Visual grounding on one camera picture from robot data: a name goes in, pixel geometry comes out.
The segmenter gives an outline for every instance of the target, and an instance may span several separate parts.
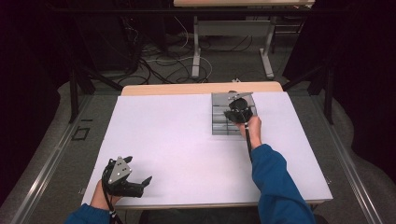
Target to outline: wooden table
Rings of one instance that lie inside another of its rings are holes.
[[[275,7],[313,5],[315,0],[175,0],[176,7]],[[201,49],[200,35],[251,35],[265,36],[264,48],[260,49],[264,72],[274,79],[268,51],[274,35],[276,17],[269,21],[199,21],[194,17],[194,57],[191,77],[199,76]]]
[[[251,206],[260,192],[251,179],[246,141],[211,134],[212,92],[253,91],[262,140],[282,153],[308,203],[332,194],[290,98],[277,82],[128,86],[108,125],[83,198],[89,203],[109,159],[133,156],[129,182],[152,175],[142,198],[122,198],[120,209]]]

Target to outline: wire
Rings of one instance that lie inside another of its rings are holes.
[[[175,83],[167,80],[166,78],[162,77],[158,72],[154,71],[144,59],[140,59],[140,62],[142,63],[142,65],[144,67],[146,67],[151,72],[152,75],[154,75],[156,78],[158,78],[160,81],[162,81],[163,84],[175,84]]]
[[[208,51],[208,52],[230,52],[230,51],[244,51],[246,49],[248,49],[251,44],[253,43],[253,36],[250,36],[250,42],[248,43],[248,45],[244,48],[244,49],[236,49],[238,48],[243,42],[245,42],[245,40],[248,39],[248,35],[245,36],[245,38],[239,42],[239,44],[237,44],[235,47],[231,48],[231,49],[209,49],[210,48],[210,43],[209,43],[209,47],[208,48],[202,48],[200,46],[200,48],[202,49],[202,51]]]
[[[143,49],[142,49],[142,53],[145,53],[145,55],[144,55],[145,57],[149,57],[149,56],[161,54],[161,51],[158,50],[158,48],[155,45],[146,44],[145,47],[143,47]]]
[[[180,62],[180,61],[185,61],[185,60],[193,59],[193,58],[194,58],[194,57],[191,56],[191,57],[182,58],[182,59],[174,59],[174,60],[149,60],[149,61],[146,61],[146,62],[147,62],[147,63],[152,63],[152,62],[171,63],[171,62],[176,62],[176,61],[178,61],[178,62]],[[202,80],[202,82],[201,82],[201,83],[204,83],[204,82],[205,82],[206,80],[208,80],[209,77],[212,75],[213,67],[212,67],[212,64],[209,62],[208,59],[203,58],[203,57],[199,57],[199,58],[205,60],[205,61],[207,62],[207,64],[209,65],[209,68],[210,68],[209,73],[207,74],[207,76],[205,76],[204,80]]]
[[[178,58],[180,58],[180,56],[175,53],[175,52],[169,52],[167,55],[165,55],[166,57],[171,58],[171,60],[162,60],[160,59],[160,57],[162,57],[163,55],[158,56],[155,60],[150,60],[149,62],[155,62],[156,64],[160,65],[160,66],[172,66],[178,63],[181,63],[180,60]]]
[[[142,78],[144,81],[143,81],[142,83],[139,83],[139,84],[136,84],[136,85],[143,85],[143,84],[148,85],[148,84],[149,84],[149,77],[150,77],[150,75],[151,75],[151,73],[148,73],[148,77],[128,76],[128,77],[125,77],[125,78],[120,79],[117,83],[120,85],[122,81],[124,81],[124,80],[126,80],[126,79],[128,79],[128,78],[137,77],[137,78]]]
[[[189,32],[187,32],[186,27],[184,27],[184,25],[181,23],[181,21],[177,17],[175,17],[175,19],[178,21],[178,23],[184,29],[184,34],[186,34],[186,43],[180,47],[181,49],[183,49],[189,43]]]
[[[236,107],[236,109],[238,109],[239,114],[242,116],[242,119],[244,120],[245,135],[247,137],[247,152],[248,152],[248,155],[250,157],[250,161],[252,161],[252,159],[251,159],[251,142],[250,142],[250,134],[249,134],[249,131],[248,131],[248,122],[247,122],[244,114],[242,113],[241,109],[239,109],[238,106],[235,106],[235,107]]]
[[[113,200],[113,196],[111,195],[110,200],[108,199],[107,191],[106,191],[106,186],[105,186],[105,176],[107,173],[108,166],[106,166],[105,170],[102,172],[102,190],[105,195],[106,203],[108,206],[108,210],[110,211],[110,223],[119,223],[122,224],[122,221],[120,220],[119,215],[116,213],[116,210],[113,207],[113,204],[111,201]]]
[[[206,72],[206,69],[204,69],[202,66],[200,66],[200,67],[205,71],[205,77],[204,77],[204,78],[198,79],[198,80],[197,80],[196,78],[190,77],[190,73],[188,73],[188,75],[187,75],[186,77],[179,77],[178,79],[176,79],[176,82],[177,82],[177,83],[186,83],[187,81],[191,80],[192,82],[199,83],[199,82],[201,82],[202,80],[206,80],[206,79],[207,79],[207,72]],[[174,75],[178,70],[180,70],[180,69],[182,69],[182,68],[177,69],[177,70],[174,71],[173,73],[169,74],[169,76],[166,77],[166,78],[169,78],[169,77],[173,76],[173,75]]]

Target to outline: black cable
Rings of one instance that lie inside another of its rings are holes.
[[[160,81],[162,81],[163,84],[175,84],[175,83],[167,80],[166,78],[162,77],[158,72],[154,71],[144,59],[140,59],[140,62],[142,63],[143,66],[145,66],[151,72],[152,75],[154,75],[156,78],[158,78]]]
[[[252,42],[253,42],[253,36],[250,36],[250,42],[248,43],[248,45],[244,48],[244,49],[236,49],[238,48],[243,42],[245,42],[245,40],[248,38],[248,35],[245,36],[245,38],[239,42],[239,44],[237,44],[235,47],[231,48],[231,49],[209,49],[210,48],[210,43],[209,43],[209,47],[208,48],[202,48],[200,46],[200,48],[202,49],[202,51],[207,51],[207,52],[231,52],[231,51],[244,51],[246,49],[248,49]]]
[[[161,57],[167,57],[167,58],[170,58],[170,60],[168,60],[168,59],[160,59]],[[158,64],[159,66],[172,66],[172,65],[175,65],[175,64],[178,64],[178,63],[181,63],[180,62],[180,55],[178,55],[176,52],[168,52],[166,55],[159,55],[155,60],[154,60],[154,62],[156,63],[156,64]]]
[[[145,47],[143,47],[143,49],[142,49],[142,55],[144,57],[151,57],[151,56],[159,55],[159,54],[162,54],[162,53],[154,45],[146,44]]]
[[[128,78],[138,77],[138,78],[142,78],[144,81],[141,82],[141,83],[139,83],[139,84],[136,84],[136,85],[144,85],[144,84],[148,85],[148,84],[149,84],[149,76],[150,76],[150,75],[148,75],[148,77],[128,76],[128,77],[125,77],[125,78],[120,79],[117,83],[118,83],[118,84],[121,84],[122,81],[124,81],[124,80],[126,80],[126,79],[128,79]]]
[[[107,195],[107,191],[106,191],[106,186],[105,186],[105,175],[107,173],[107,167],[105,168],[105,170],[102,172],[102,190],[103,193],[105,195],[105,199],[106,199],[106,203],[108,206],[108,210],[110,211],[110,224],[114,224],[114,223],[119,223],[122,224],[122,221],[120,220],[119,215],[116,213],[116,210],[113,207],[113,204],[111,203],[113,196],[111,196],[110,200],[108,199],[108,195]]]
[[[204,78],[201,78],[201,79],[192,78],[191,75],[190,75],[190,73],[188,72],[186,77],[179,77],[178,79],[176,79],[176,83],[179,83],[179,84],[180,84],[180,83],[186,83],[187,81],[192,81],[192,82],[195,82],[195,83],[199,83],[199,82],[202,82],[202,80],[207,79],[207,71],[206,71],[206,69],[205,69],[204,67],[202,67],[201,65],[184,65],[184,64],[183,64],[183,66],[184,66],[184,67],[178,68],[176,71],[174,71],[174,72],[172,72],[171,74],[169,74],[166,78],[169,78],[169,77],[175,75],[176,72],[179,71],[180,69],[183,69],[183,68],[186,68],[186,69],[187,69],[187,67],[199,66],[200,69],[203,69],[204,72],[205,72],[205,77],[204,77]]]
[[[247,137],[247,152],[248,152],[248,156],[250,158],[250,161],[252,161],[251,159],[251,142],[250,142],[250,134],[248,131],[248,122],[244,116],[244,114],[242,113],[242,111],[238,108],[238,106],[235,106],[235,108],[238,110],[239,114],[242,116],[242,119],[244,120],[244,125],[245,125],[245,134]]]

